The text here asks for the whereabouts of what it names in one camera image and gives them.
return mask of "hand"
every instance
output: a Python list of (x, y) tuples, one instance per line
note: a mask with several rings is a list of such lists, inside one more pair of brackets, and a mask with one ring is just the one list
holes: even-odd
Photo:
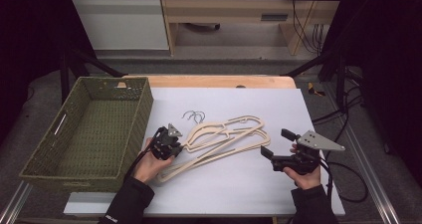
[[(291, 152), (296, 152), (297, 145), (293, 144), (292, 147)], [(307, 173), (305, 175), (299, 175), (289, 167), (283, 168), (283, 171), (302, 190), (320, 186), (320, 166), (318, 166), (312, 173)]]
[[(148, 147), (151, 141), (152, 138), (149, 137), (146, 140), (145, 148)], [(174, 156), (170, 156), (167, 160), (159, 160), (152, 154), (151, 151), (149, 151), (137, 164), (136, 168), (134, 169), (133, 177), (147, 184), (158, 174), (158, 172), (169, 166), (173, 160)]]

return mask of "white tabletop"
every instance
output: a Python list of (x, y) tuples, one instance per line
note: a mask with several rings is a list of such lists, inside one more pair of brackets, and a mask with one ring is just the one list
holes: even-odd
[[(271, 137), (268, 149), (275, 155), (291, 155), (291, 142), (281, 137), (281, 129), (303, 134), (314, 130), (299, 89), (152, 88), (154, 103), (146, 129), (153, 136), (161, 126), (172, 123), (184, 135), (196, 125), (188, 111), (205, 112), (206, 121), (224, 121), (252, 115), (265, 122)], [(247, 143), (247, 138), (236, 145)], [(175, 163), (199, 153), (183, 151)], [(327, 174), (322, 172), (322, 184)], [(273, 171), (260, 149), (238, 153), (188, 170), (164, 183), (150, 184), (155, 196), (145, 216), (280, 216), (296, 212), (291, 190), (294, 183), (282, 172)], [(72, 193), (65, 214), (103, 215), (113, 193)], [(334, 187), (332, 210), (344, 209)]]

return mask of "sleeve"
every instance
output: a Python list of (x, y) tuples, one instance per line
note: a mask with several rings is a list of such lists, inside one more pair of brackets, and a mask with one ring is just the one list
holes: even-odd
[(140, 223), (143, 210), (149, 205), (153, 196), (154, 192), (149, 186), (133, 177), (128, 178), (99, 224)]
[(292, 191), (292, 196), (297, 210), (293, 219), (294, 224), (338, 223), (322, 185), (308, 190), (295, 189)]

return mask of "floor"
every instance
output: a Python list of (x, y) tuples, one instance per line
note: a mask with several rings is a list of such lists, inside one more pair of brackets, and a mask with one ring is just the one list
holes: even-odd
[[(180, 27), (174, 56), (147, 53), (145, 59), (105, 55), (102, 60), (113, 68), (130, 74), (227, 74), (227, 75), (273, 75), (285, 74), (312, 59), (315, 54), (301, 49), (297, 56), (290, 56), (278, 26), (253, 24), (221, 24), (220, 30), (211, 27), (197, 27), (185, 24)], [(93, 74), (100, 71), (89, 67)], [(319, 67), (312, 68), (295, 78), (312, 119), (336, 110), (330, 96), (310, 94), (309, 82), (317, 92), (327, 95), (334, 88), (334, 81), (319, 83), (316, 74)], [(353, 88), (353, 81), (346, 82), (346, 88)], [(0, 208), (3, 210), (12, 198), (20, 179), (17, 174), (41, 140), (60, 108), (60, 80), (57, 72), (40, 78), (31, 84), (32, 97), (25, 103), (22, 114), (14, 128), (0, 147)], [(358, 90), (350, 92), (350, 100), (357, 98)], [(335, 139), (344, 122), (344, 116), (315, 123), (316, 131)], [(351, 146), (356, 137), (359, 146), (372, 165), (377, 180), (390, 202), (393, 213), (400, 221), (385, 220), (377, 208), (376, 193), (370, 192), (362, 202), (343, 200), (346, 215), (338, 217), (340, 223), (422, 223), (422, 189), (412, 179), (401, 159), (385, 154), (376, 126), (370, 114), (359, 103), (350, 108), (349, 129), (340, 137), (339, 143)], [(352, 152), (344, 155), (332, 154), (330, 161), (341, 162), (362, 173), (358, 160)], [(353, 172), (332, 168), (336, 187), (341, 195), (349, 199), (364, 196), (364, 185)], [(67, 195), (47, 193), (34, 188), (19, 216), (21, 223), (49, 223), (48, 220), (28, 218), (73, 219), (63, 215)], [(285, 223), (287, 218), (279, 218)]]

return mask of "wicker basket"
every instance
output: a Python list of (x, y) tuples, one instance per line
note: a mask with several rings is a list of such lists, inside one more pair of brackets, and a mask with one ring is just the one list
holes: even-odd
[(118, 191), (152, 103), (148, 78), (79, 78), (20, 177), (54, 191)]

